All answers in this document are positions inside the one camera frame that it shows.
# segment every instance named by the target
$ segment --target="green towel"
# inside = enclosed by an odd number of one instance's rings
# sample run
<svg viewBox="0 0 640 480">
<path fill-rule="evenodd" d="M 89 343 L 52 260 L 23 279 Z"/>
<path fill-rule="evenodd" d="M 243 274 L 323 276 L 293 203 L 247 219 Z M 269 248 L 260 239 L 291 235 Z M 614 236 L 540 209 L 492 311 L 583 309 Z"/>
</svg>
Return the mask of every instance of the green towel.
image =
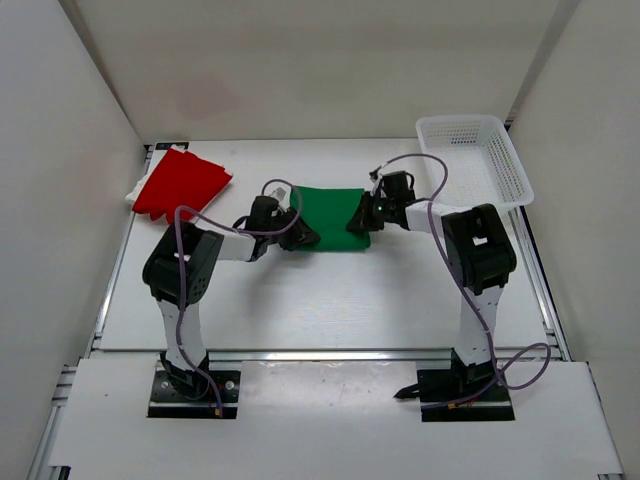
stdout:
<svg viewBox="0 0 640 480">
<path fill-rule="evenodd" d="M 302 219 L 320 235 L 315 245 L 299 250 L 313 252 L 353 252 L 371 246 L 369 234 L 355 235 L 347 232 L 347 223 L 358 208 L 362 188 L 310 188 L 300 187 L 302 195 Z M 291 193 L 291 206 L 298 208 L 298 196 Z"/>
</svg>

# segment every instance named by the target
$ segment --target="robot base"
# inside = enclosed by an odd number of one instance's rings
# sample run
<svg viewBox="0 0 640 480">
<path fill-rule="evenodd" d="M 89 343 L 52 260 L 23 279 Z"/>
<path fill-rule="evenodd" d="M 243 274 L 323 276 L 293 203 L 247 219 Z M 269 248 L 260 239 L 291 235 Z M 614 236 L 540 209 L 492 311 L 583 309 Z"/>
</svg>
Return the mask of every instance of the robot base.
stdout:
<svg viewBox="0 0 640 480">
<path fill-rule="evenodd" d="M 509 391 L 493 385 L 475 402 L 456 408 L 428 408 L 430 403 L 446 402 L 472 395 L 482 385 L 473 385 L 460 392 L 452 381 L 451 370 L 418 370 L 418 391 L 423 422 L 502 422 L 515 420 Z"/>
<path fill-rule="evenodd" d="M 211 376 L 218 385 L 224 419 L 233 420 L 238 416 L 240 395 L 240 372 L 237 370 L 214 370 Z M 149 418 L 219 418 L 215 395 L 208 392 L 202 398 L 189 399 L 176 392 L 169 381 L 167 372 L 158 367 L 153 377 L 149 397 Z"/>
</svg>

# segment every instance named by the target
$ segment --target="red towel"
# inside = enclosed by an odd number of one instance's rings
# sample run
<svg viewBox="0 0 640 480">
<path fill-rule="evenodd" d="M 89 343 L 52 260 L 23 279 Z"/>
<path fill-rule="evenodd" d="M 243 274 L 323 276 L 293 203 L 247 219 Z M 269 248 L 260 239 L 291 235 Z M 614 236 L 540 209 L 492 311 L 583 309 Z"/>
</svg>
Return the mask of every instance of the red towel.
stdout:
<svg viewBox="0 0 640 480">
<path fill-rule="evenodd" d="M 149 214 L 151 220 L 166 215 L 173 223 L 174 213 L 180 205 L 201 211 L 231 180 L 224 167 L 202 160 L 191 152 L 167 150 L 160 163 L 133 204 L 133 211 Z M 181 212 L 182 220 L 193 215 Z"/>
</svg>

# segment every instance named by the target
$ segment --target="white platform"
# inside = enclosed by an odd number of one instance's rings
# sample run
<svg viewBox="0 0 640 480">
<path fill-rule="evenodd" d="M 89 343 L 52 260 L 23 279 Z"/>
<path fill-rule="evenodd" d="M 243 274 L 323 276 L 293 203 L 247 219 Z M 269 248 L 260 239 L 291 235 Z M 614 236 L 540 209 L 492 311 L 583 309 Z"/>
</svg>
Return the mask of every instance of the white platform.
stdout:
<svg viewBox="0 0 640 480">
<path fill-rule="evenodd" d="M 595 480 L 620 472 L 588 368 L 553 363 L 515 392 L 516 420 L 422 423 L 392 395 L 413 363 L 242 367 L 236 420 L 146 418 L 155 355 L 83 360 L 50 463 L 71 480 Z M 519 363 L 511 382 L 539 364 Z"/>
<path fill-rule="evenodd" d="M 206 214 L 231 224 L 248 213 L 274 177 L 316 187 L 371 186 L 368 172 L 417 140 L 191 142 L 189 150 L 235 176 Z M 154 168 L 163 151 L 153 154 Z M 406 160 L 419 196 L 428 194 L 423 159 Z M 142 267 L 166 225 L 134 221 L 106 319 L 104 350 L 166 348 L 162 319 Z M 498 309 L 496 344 L 545 341 L 542 315 L 520 255 Z M 211 350 L 446 349 L 455 341 L 460 296 L 428 234 L 387 228 L 364 253 L 283 252 L 256 263 L 219 262 L 202 300 L 202 334 Z"/>
</svg>

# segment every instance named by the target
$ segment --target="purple cable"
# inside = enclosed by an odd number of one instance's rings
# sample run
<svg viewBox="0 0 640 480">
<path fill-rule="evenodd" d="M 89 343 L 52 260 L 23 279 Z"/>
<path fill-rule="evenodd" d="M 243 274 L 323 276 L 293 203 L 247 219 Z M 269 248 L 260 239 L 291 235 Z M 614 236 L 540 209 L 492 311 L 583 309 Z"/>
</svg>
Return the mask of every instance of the purple cable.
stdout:
<svg viewBox="0 0 640 480">
<path fill-rule="evenodd" d="M 182 322 L 184 321 L 184 312 L 187 309 L 187 271 L 186 271 L 185 261 L 184 261 L 184 245 L 182 244 L 182 228 L 180 224 L 180 213 L 183 211 L 189 212 L 192 215 L 195 215 L 196 217 L 204 220 L 205 222 L 210 223 L 211 225 L 218 227 L 221 230 L 225 230 L 227 232 L 247 234 L 247 235 L 264 235 L 269 237 L 274 235 L 280 235 L 286 232 L 287 230 L 289 230 L 291 227 L 293 227 L 295 223 L 298 221 L 298 218 L 300 218 L 300 212 L 302 212 L 302 194 L 300 193 L 300 190 L 298 190 L 298 187 L 287 182 L 286 180 L 282 180 L 279 178 L 274 178 L 272 180 L 269 180 L 267 183 L 265 183 L 264 186 L 262 187 L 262 193 L 264 194 L 265 189 L 272 183 L 276 183 L 276 182 L 287 185 L 288 187 L 291 188 L 291 191 L 295 191 L 296 195 L 298 196 L 298 211 L 296 212 L 293 219 L 285 227 L 281 228 L 280 230 L 275 230 L 270 232 L 254 232 L 251 230 L 227 227 L 226 225 L 222 225 L 221 223 L 218 223 L 214 220 L 211 220 L 210 218 L 205 217 L 197 210 L 194 210 L 193 208 L 188 207 L 186 205 L 180 205 L 178 208 L 176 208 L 176 211 L 174 213 L 174 225 L 176 226 L 176 244 L 178 247 L 178 268 L 180 271 L 180 301 L 178 305 L 178 321 L 176 323 L 176 343 L 178 345 L 178 351 L 180 352 L 180 355 L 182 356 L 182 359 L 186 362 L 186 364 L 189 365 L 189 367 L 192 368 L 195 372 L 197 372 L 202 377 L 204 377 L 204 379 L 211 386 L 211 389 L 213 390 L 213 393 L 216 396 L 216 403 L 218 404 L 218 409 L 220 410 L 220 418 L 224 418 L 223 412 L 222 412 L 222 409 L 223 409 L 222 397 L 220 396 L 220 390 L 218 389 L 216 382 L 213 380 L 213 378 L 211 378 L 211 375 L 209 375 L 207 372 L 205 372 L 204 370 L 199 368 L 195 363 L 193 363 L 189 358 L 189 356 L 187 355 L 187 352 L 185 352 L 184 349 L 182 348 Z"/>
<path fill-rule="evenodd" d="M 408 153 L 408 154 L 405 154 L 405 155 L 400 155 L 399 157 L 392 158 L 388 162 L 386 162 L 386 163 L 382 164 L 380 167 L 376 168 L 374 170 L 374 172 L 377 173 L 380 169 L 386 167 L 390 163 L 393 163 L 395 161 L 402 160 L 403 158 L 408 158 L 408 157 L 430 158 L 430 159 L 435 160 L 436 162 L 438 162 L 442 166 L 442 169 L 444 170 L 444 177 L 442 179 L 442 182 L 440 183 L 438 188 L 436 188 L 436 191 L 433 192 L 433 195 L 431 195 L 431 197 L 427 199 L 428 202 L 429 202 L 428 207 L 427 207 L 427 215 L 429 217 L 429 227 L 431 228 L 431 234 L 433 235 L 433 239 L 436 242 L 436 247 L 438 247 L 438 252 L 440 253 L 440 256 L 442 257 L 442 259 L 444 260 L 444 264 L 447 266 L 447 270 L 451 274 L 451 278 L 453 278 L 453 281 L 456 284 L 456 287 L 458 287 L 458 290 L 460 290 L 460 293 L 462 294 L 462 297 L 469 304 L 469 306 L 471 307 L 471 310 L 473 311 L 475 316 L 478 318 L 478 321 L 480 322 L 480 325 L 482 325 L 484 333 L 487 336 L 487 344 L 488 344 L 488 348 L 489 348 L 489 353 L 491 355 L 491 364 L 492 364 L 493 370 L 495 372 L 494 379 L 491 380 L 489 383 L 487 383 L 484 387 L 482 387 L 476 393 L 474 393 L 472 395 L 467 395 L 466 397 L 460 397 L 460 398 L 456 398 L 454 400 L 449 400 L 447 402 L 434 403 L 434 404 L 428 405 L 428 406 L 426 406 L 424 408 L 429 408 L 429 409 L 431 409 L 431 408 L 441 408 L 441 407 L 447 407 L 450 404 L 462 404 L 462 403 L 469 402 L 469 401 L 479 397 L 480 395 L 482 395 L 484 392 L 486 392 L 490 387 L 492 387 L 497 382 L 500 382 L 507 390 L 522 390 L 522 389 L 525 389 L 527 387 L 530 387 L 535 382 L 537 382 L 540 379 L 540 377 L 542 377 L 544 372 L 547 370 L 547 367 L 549 366 L 549 363 L 551 362 L 551 347 L 548 344 L 543 343 L 543 342 L 533 343 L 533 344 L 529 345 L 528 347 L 523 348 L 518 353 L 516 353 L 513 357 L 511 357 L 507 361 L 507 363 L 505 363 L 505 365 L 504 365 L 504 367 L 502 367 L 502 369 L 500 367 L 498 367 L 498 359 L 496 358 L 496 354 L 495 354 L 495 351 L 494 351 L 495 349 L 494 349 L 493 335 L 491 335 L 491 331 L 489 330 L 489 325 L 487 324 L 487 321 L 482 316 L 482 313 L 480 312 L 478 307 L 476 307 L 475 303 L 473 303 L 473 299 L 469 296 L 469 294 L 467 293 L 465 288 L 458 281 L 458 278 L 456 277 L 455 273 L 453 272 L 453 268 L 451 267 L 451 264 L 449 263 L 449 258 L 447 257 L 447 254 L 446 254 L 446 252 L 444 250 L 444 247 L 442 246 L 442 242 L 440 241 L 440 238 L 438 237 L 438 234 L 437 234 L 437 231 L 436 231 L 436 224 L 435 224 L 435 220 L 433 219 L 433 211 L 432 211 L 433 210 L 433 201 L 440 194 L 440 192 L 442 192 L 442 189 L 444 188 L 444 186 L 447 183 L 447 180 L 449 178 L 449 169 L 447 168 L 447 165 L 444 163 L 444 161 L 442 159 L 436 157 L 435 155 L 429 155 L 428 153 Z M 531 378 L 531 380 L 529 380 L 529 381 L 527 381 L 527 382 L 525 382 L 525 383 L 523 383 L 521 385 L 515 385 L 515 386 L 509 385 L 507 383 L 505 377 L 504 377 L 504 372 L 511 365 L 513 365 L 514 362 L 516 362 L 520 357 L 522 357 L 525 353 L 527 353 L 529 350 L 533 350 L 534 348 L 544 348 L 545 351 L 546 351 L 546 356 L 545 356 L 545 359 L 544 359 L 544 363 L 542 364 L 542 367 L 540 368 L 538 373 L 536 373 L 533 376 L 533 378 Z"/>
</svg>

